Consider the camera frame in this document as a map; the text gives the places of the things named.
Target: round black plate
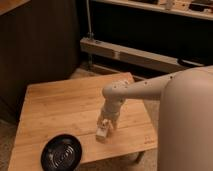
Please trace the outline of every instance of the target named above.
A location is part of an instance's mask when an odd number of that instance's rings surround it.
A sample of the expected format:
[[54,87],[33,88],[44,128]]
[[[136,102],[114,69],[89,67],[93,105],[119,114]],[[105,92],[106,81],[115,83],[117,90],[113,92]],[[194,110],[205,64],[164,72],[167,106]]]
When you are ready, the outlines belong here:
[[58,135],[51,139],[41,155],[44,171],[72,171],[80,163],[81,144],[72,135]]

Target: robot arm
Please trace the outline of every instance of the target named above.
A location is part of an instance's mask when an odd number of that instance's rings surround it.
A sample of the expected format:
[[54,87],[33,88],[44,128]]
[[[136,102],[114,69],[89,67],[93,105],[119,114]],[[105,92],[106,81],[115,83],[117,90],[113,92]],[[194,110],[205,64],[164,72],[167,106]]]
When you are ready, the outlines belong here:
[[[201,71],[205,73],[213,73],[213,66],[210,67],[199,67],[189,69],[190,72],[196,74],[196,71]],[[98,118],[98,131],[96,137],[103,137],[107,135],[107,129],[109,128],[108,121],[112,123],[114,129],[117,128],[117,120],[120,115],[120,109],[125,99],[152,99],[152,100],[159,100],[161,94],[173,77],[178,75],[186,75],[188,70],[180,71],[152,79],[148,79],[145,81],[135,82],[130,84],[127,80],[121,80],[117,82],[112,82],[106,85],[103,88],[103,96],[105,98],[105,103],[101,109],[101,114]],[[190,83],[192,80],[188,79],[187,77],[181,76],[181,82],[188,82]]]
[[162,90],[177,73],[179,72],[132,84],[127,80],[121,80],[106,85],[102,92],[105,98],[104,106],[101,109],[102,119],[113,120],[116,118],[117,120],[125,99],[159,100]]

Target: table top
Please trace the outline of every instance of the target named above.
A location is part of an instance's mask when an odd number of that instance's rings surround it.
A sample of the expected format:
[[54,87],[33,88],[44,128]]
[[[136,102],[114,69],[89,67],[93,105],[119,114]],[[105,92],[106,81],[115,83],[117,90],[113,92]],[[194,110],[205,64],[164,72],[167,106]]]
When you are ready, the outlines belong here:
[[121,73],[28,86],[9,171],[42,170],[42,150],[59,134],[80,140],[81,163],[156,148],[157,135],[142,100],[126,100],[118,129],[105,143],[96,141],[96,122],[104,103],[101,90],[122,79],[133,82],[130,73]]

